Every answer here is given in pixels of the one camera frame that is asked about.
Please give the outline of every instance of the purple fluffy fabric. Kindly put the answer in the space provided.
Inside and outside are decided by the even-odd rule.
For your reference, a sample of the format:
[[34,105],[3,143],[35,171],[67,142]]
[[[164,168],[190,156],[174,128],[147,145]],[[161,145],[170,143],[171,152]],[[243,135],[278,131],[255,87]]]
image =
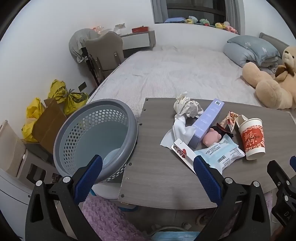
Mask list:
[[112,202],[88,195],[82,213],[103,241],[146,241],[140,231],[129,223]]

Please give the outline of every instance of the blue gripper pad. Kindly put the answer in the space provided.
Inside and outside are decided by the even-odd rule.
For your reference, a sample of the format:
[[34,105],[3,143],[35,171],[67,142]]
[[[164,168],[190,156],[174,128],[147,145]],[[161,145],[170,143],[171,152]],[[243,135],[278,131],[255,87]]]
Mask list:
[[296,172],[296,157],[292,156],[290,159],[290,166],[294,169],[294,171]]
[[78,205],[80,202],[84,202],[94,182],[99,176],[103,168],[102,158],[98,155],[94,156],[95,160],[85,171],[83,176],[75,185],[74,189],[74,203]]
[[211,202],[214,202],[217,206],[219,206],[222,202],[222,187],[211,174],[209,170],[211,167],[208,164],[207,167],[205,164],[207,163],[202,159],[202,157],[197,156],[194,158],[193,168]]

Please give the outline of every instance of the white bedspread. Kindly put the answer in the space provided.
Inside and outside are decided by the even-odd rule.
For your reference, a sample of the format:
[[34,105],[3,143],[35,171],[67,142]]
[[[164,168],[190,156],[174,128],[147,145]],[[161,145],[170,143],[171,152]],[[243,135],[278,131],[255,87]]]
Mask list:
[[241,79],[242,68],[224,53],[208,49],[155,47],[125,60],[90,97],[126,103],[138,119],[146,97],[175,98],[187,91],[193,99],[262,106],[255,90]]

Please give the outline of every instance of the green plush toy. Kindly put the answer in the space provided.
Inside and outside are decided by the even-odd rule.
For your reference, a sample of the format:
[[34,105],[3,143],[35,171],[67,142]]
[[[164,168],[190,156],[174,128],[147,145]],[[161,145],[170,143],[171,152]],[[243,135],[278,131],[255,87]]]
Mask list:
[[202,23],[202,24],[205,25],[205,26],[209,26],[209,25],[210,25],[210,22],[209,22],[207,19],[204,19],[204,18],[202,18],[202,19],[200,20],[200,23]]

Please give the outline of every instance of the curtain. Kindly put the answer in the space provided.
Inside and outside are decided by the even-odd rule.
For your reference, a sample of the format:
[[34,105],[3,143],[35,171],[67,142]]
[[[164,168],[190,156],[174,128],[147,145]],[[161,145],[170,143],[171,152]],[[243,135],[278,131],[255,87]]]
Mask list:
[[225,0],[226,21],[240,33],[239,6],[237,0]]
[[166,0],[152,0],[152,8],[155,23],[164,23],[168,19]]

